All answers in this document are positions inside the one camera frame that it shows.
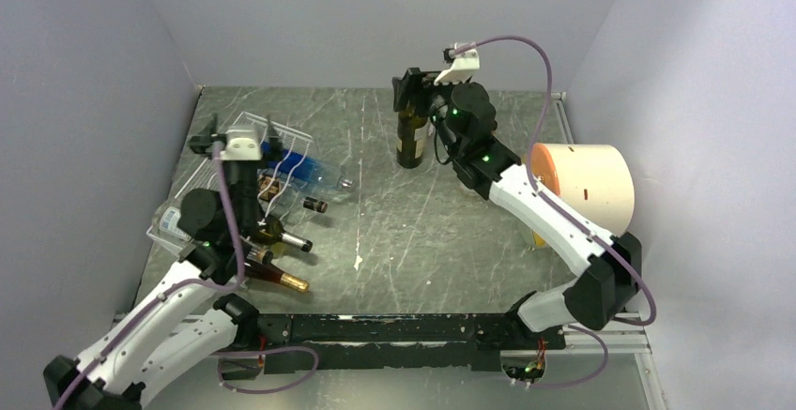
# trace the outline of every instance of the floor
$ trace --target floor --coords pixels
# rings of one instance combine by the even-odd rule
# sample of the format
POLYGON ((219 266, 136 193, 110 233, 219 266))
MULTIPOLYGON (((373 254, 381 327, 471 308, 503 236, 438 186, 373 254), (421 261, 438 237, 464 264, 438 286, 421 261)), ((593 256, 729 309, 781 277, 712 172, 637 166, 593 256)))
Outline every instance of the floor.
MULTIPOLYGON (((542 95, 495 92, 491 100, 497 108, 497 137, 515 152, 527 149, 542 95)), ((358 185, 331 202, 324 215, 303 209, 289 215, 286 228, 311 239, 314 248, 311 254, 290 250, 275 264, 309 281, 311 292, 250 282, 241 295, 260 311, 506 311, 526 293, 572 278, 554 251, 528 247, 508 212, 460 190, 452 167, 434 161, 431 143, 417 169, 396 163, 391 90, 211 86, 199 99, 189 134, 211 114, 225 128, 242 112, 270 114, 275 122, 311 134, 316 155, 325 163, 342 164, 358 185)), ((558 116, 549 116, 542 141, 564 142, 558 116)), ((200 162, 183 151, 172 194, 200 162)), ((168 251, 153 247, 139 298, 174 260, 168 251)))

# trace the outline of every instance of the brown glass bottle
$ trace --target brown glass bottle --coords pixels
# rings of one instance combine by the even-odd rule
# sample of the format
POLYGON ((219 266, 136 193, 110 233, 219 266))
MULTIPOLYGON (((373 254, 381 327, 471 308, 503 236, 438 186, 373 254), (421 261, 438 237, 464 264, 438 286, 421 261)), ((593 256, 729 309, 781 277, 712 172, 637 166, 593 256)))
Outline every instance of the brown glass bottle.
POLYGON ((252 260, 246 261, 246 277, 258 279, 260 281, 270 281, 279 283, 300 293, 310 291, 310 283, 303 281, 296 276, 288 274, 272 263, 257 263, 252 260))
POLYGON ((407 169, 417 168, 422 163, 422 151, 428 137, 428 117, 413 114, 407 107, 398 113, 398 164, 407 169))

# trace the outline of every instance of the marble surface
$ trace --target marble surface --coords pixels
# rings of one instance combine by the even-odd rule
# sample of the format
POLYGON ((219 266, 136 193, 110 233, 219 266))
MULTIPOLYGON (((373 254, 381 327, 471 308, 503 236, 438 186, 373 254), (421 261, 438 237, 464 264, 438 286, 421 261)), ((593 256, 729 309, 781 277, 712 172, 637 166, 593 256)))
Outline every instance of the marble surface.
MULTIPOLYGON (((490 96, 497 108, 497 137, 523 152, 543 96, 490 96)), ((529 291, 573 277, 552 250, 529 249, 508 212, 460 190, 452 167, 435 162, 430 142, 420 167, 398 166, 397 117, 391 107, 390 89, 204 89, 189 136, 213 113, 223 129, 241 112, 270 114, 275 122, 312 134, 320 159, 342 163, 358 182, 326 214, 300 209, 287 219, 287 229, 311 239, 314 249, 311 254, 289 250, 275 264, 309 281, 310 293, 250 281, 242 296, 262 312, 506 311, 529 291)), ((542 141, 564 142, 554 112, 545 120, 542 141)), ((172 195, 200 162, 183 149, 172 195)), ((153 247, 139 299, 174 260, 168 251, 153 247)), ((209 303, 196 312, 207 308, 209 303)))

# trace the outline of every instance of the gray wall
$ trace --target gray wall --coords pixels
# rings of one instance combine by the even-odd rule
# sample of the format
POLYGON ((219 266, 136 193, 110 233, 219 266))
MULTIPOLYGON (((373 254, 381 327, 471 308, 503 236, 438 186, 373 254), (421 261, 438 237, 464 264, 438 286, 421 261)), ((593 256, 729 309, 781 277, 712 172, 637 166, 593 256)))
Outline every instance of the gray wall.
MULTIPOLYGON (((562 90, 614 0, 153 2, 199 84, 390 87, 408 67, 441 67, 451 42, 520 34, 548 50, 562 90)), ((494 46, 479 81, 542 90, 544 69, 530 49, 494 46)))
POLYGON ((127 309, 196 88, 148 0, 0 0, 0 400, 127 309))
POLYGON ((672 410, 796 408, 794 33, 796 0, 617 0, 569 89, 634 177, 672 410))

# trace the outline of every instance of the table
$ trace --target table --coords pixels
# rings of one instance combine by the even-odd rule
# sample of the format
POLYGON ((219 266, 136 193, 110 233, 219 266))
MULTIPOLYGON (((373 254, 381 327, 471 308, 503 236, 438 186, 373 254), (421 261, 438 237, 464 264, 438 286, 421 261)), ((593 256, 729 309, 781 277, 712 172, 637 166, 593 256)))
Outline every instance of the table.
MULTIPOLYGON (((543 95, 490 92, 490 97, 497 108, 497 137, 522 155, 543 95)), ((320 158, 342 163, 358 182, 326 214, 299 210, 290 215, 287 229, 311 239, 314 248, 311 254, 288 251, 274 263, 309 281, 311 292, 251 281, 240 294, 261 312, 506 311, 532 290, 573 278, 554 251, 528 247, 515 217, 460 190, 452 167, 434 160, 431 143, 420 167, 407 170, 396 163, 397 116, 390 89, 209 86, 199 98, 189 136, 214 113, 225 129, 241 112, 270 114, 274 122, 313 135, 320 158)), ((557 113, 548 113, 541 141, 565 142, 557 113)), ((200 161, 183 149, 171 195, 200 161)), ((174 260, 153 246, 139 299, 174 260)))

